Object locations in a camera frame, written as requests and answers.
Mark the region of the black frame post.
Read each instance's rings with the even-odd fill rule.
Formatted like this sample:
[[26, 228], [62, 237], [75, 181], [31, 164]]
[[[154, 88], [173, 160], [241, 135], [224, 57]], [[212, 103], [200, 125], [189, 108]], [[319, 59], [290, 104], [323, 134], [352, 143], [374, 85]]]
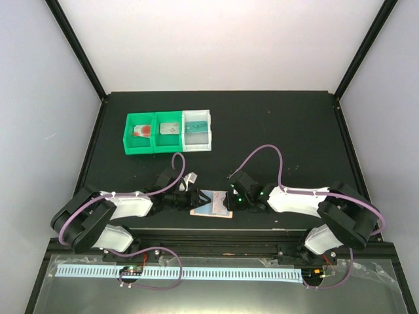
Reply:
[[351, 60], [343, 78], [341, 79], [338, 87], [334, 92], [334, 98], [338, 101], [342, 99], [345, 91], [348, 89], [351, 81], [355, 77], [358, 69], [363, 63], [369, 50], [373, 46], [375, 40], [380, 34], [390, 14], [394, 10], [398, 0], [385, 0], [383, 1], [380, 9], [378, 10], [373, 22], [371, 23], [368, 31], [366, 32], [360, 46], [358, 47], [353, 59]]
[[86, 52], [84, 51], [79, 38], [73, 30], [73, 27], [71, 26], [71, 23], [69, 22], [60, 2], [57, 0], [46, 0], [45, 3], [47, 4], [50, 12], [59, 25], [62, 33], [64, 34], [67, 42], [69, 43], [72, 51], [74, 52], [99, 99], [101, 101], [106, 100], [107, 94], [94, 68], [92, 67], [92, 64], [90, 63], [90, 60], [88, 59], [88, 56], [86, 55]]

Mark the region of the left green plastic bin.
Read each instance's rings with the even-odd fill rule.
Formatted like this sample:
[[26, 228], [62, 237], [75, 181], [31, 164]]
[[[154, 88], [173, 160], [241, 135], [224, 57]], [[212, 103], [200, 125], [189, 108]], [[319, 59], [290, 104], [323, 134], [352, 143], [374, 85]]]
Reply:
[[130, 113], [126, 117], [124, 135], [122, 138], [126, 155], [151, 154], [153, 146], [150, 138], [134, 137], [133, 128], [138, 124], [150, 124], [152, 134], [154, 113]]

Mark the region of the white floral card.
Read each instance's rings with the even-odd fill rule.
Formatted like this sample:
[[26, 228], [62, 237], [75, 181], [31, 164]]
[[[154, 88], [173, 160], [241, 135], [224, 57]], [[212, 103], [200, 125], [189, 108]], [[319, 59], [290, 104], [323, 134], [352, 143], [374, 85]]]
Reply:
[[228, 209], [223, 206], [223, 200], [225, 197], [225, 191], [214, 191], [212, 198], [212, 210], [213, 215], [227, 215]]
[[179, 135], [180, 127], [177, 122], [168, 122], [160, 124], [160, 134], [161, 135]]

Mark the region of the white translucent plastic bin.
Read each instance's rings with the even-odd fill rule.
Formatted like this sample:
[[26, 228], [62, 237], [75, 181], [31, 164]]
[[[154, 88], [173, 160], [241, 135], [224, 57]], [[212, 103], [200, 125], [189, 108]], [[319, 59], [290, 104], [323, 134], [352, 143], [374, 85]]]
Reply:
[[[185, 124], [188, 121], [207, 121], [208, 132], [187, 134], [185, 133]], [[181, 138], [183, 140], [183, 152], [205, 152], [212, 149], [212, 131], [211, 114], [209, 110], [193, 110], [182, 112], [183, 131]]]

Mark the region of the right small circuit board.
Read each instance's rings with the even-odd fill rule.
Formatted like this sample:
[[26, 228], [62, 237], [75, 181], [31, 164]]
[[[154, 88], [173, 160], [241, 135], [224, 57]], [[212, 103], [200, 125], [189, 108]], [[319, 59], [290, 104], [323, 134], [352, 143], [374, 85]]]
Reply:
[[325, 270], [319, 268], [304, 268], [301, 269], [301, 273], [304, 279], [317, 279], [328, 276]]

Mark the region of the white floral card in bin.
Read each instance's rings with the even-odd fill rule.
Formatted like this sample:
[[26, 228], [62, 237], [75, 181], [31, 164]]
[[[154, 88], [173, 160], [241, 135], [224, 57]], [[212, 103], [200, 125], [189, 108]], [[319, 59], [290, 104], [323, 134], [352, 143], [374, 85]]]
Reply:
[[160, 124], [160, 134], [161, 135], [179, 135], [180, 127], [177, 122], [168, 122]]

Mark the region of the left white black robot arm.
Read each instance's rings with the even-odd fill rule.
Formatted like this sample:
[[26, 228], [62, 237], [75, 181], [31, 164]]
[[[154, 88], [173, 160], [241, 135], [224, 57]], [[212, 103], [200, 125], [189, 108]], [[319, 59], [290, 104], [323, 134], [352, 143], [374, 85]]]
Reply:
[[168, 168], [144, 191], [115, 193], [87, 186], [53, 216], [50, 227], [60, 243], [75, 253], [111, 249], [126, 261], [133, 261], [140, 254], [140, 244], [128, 227], [111, 222], [151, 217], [165, 209], [191, 211], [210, 204], [212, 199], [194, 187], [195, 180], [195, 173], [179, 178], [174, 169]]

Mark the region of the green plastic bin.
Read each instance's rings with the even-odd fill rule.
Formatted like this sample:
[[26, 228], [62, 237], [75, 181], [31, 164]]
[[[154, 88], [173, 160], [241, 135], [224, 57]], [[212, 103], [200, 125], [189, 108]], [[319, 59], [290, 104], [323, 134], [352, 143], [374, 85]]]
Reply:
[[182, 131], [181, 111], [156, 112], [152, 123], [154, 153], [181, 152]]
[[126, 117], [124, 135], [122, 138], [126, 155], [151, 154], [153, 146], [150, 138], [134, 137], [133, 128], [138, 124], [150, 124], [152, 134], [154, 113], [130, 113]]

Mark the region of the middle green plastic bin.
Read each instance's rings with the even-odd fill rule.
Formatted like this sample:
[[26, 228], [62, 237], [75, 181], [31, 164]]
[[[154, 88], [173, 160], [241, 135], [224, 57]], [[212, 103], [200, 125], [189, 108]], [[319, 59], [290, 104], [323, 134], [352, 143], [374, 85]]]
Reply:
[[154, 153], [181, 152], [182, 131], [181, 111], [156, 112], [152, 123]]

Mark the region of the right black frame post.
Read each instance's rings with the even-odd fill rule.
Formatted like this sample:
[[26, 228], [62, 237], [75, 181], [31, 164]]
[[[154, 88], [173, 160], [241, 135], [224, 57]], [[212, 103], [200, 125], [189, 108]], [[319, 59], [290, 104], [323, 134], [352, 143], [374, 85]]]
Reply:
[[351, 60], [343, 78], [341, 79], [338, 87], [334, 92], [334, 98], [338, 101], [342, 99], [345, 91], [348, 89], [351, 81], [355, 77], [358, 69], [363, 63], [369, 50], [373, 46], [375, 40], [380, 34], [390, 14], [394, 10], [398, 0], [385, 0], [383, 1], [380, 9], [378, 10], [373, 22], [371, 23], [368, 31], [366, 32], [360, 46], [358, 47], [353, 59]]

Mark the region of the small circuit board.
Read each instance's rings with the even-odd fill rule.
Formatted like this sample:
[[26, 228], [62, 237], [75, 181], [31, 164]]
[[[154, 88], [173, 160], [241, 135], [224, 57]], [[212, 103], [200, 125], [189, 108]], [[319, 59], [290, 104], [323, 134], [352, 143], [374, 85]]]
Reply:
[[301, 269], [301, 273], [304, 279], [317, 279], [328, 276], [325, 270], [319, 268], [304, 268]]
[[143, 272], [143, 266], [124, 266], [119, 271], [121, 277], [124, 276], [140, 276]]

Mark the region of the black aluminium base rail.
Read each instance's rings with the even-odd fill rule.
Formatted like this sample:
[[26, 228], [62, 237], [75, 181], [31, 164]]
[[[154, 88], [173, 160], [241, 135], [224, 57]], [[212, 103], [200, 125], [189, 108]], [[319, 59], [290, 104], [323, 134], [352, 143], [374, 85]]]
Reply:
[[[304, 232], [290, 230], [157, 230], [134, 229], [142, 247], [160, 244], [179, 256], [261, 256], [273, 257], [285, 244], [299, 244]], [[398, 261], [395, 245], [373, 237], [363, 250], [354, 250], [355, 259], [388, 259]], [[51, 238], [45, 255], [73, 254]]]

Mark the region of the left black frame post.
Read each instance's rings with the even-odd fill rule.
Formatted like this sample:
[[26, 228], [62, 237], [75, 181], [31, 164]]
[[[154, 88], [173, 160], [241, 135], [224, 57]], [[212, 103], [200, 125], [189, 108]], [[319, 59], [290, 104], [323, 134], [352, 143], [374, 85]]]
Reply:
[[69, 22], [60, 2], [57, 0], [46, 0], [45, 3], [47, 4], [50, 12], [59, 25], [62, 33], [64, 34], [67, 42], [69, 43], [72, 51], [74, 52], [99, 99], [101, 101], [106, 100], [107, 94], [94, 68], [92, 67], [92, 64], [90, 63], [90, 60], [88, 59], [88, 56], [86, 55], [86, 52], [84, 51], [79, 38], [73, 30], [73, 27], [71, 26], [71, 23]]

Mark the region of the left small circuit board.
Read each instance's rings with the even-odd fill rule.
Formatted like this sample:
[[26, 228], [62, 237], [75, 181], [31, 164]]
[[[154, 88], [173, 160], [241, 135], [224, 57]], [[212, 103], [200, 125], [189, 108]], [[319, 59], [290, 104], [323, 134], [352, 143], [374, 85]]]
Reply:
[[119, 271], [121, 277], [124, 276], [140, 276], [143, 272], [143, 266], [124, 266]]

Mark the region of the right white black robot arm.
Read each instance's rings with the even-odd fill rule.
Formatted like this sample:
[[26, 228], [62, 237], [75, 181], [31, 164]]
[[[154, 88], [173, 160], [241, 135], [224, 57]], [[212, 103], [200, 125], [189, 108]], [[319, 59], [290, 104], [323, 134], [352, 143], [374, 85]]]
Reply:
[[232, 192], [223, 205], [232, 211], [294, 213], [320, 218], [297, 248], [299, 259], [314, 263], [323, 253], [341, 246], [362, 250], [384, 217], [369, 201], [344, 183], [317, 189], [262, 185], [238, 170], [228, 177]]

